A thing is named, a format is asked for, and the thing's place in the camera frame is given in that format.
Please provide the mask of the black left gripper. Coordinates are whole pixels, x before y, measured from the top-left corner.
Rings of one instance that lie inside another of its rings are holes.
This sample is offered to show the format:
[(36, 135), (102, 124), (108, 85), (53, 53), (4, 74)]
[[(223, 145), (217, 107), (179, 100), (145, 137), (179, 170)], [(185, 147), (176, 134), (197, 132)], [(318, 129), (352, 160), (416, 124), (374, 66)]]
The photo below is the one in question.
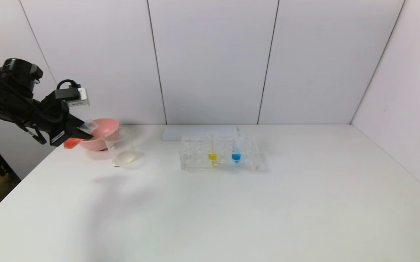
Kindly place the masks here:
[(68, 103), (58, 101), (48, 104), (45, 101), (35, 104), (37, 112), (34, 112), (34, 130), (37, 135), (42, 132), (48, 134), (48, 139), (40, 137), (40, 143), (49, 143), (51, 146), (60, 146), (67, 139), (93, 139), (93, 135), (80, 129), (84, 121), (70, 113)]

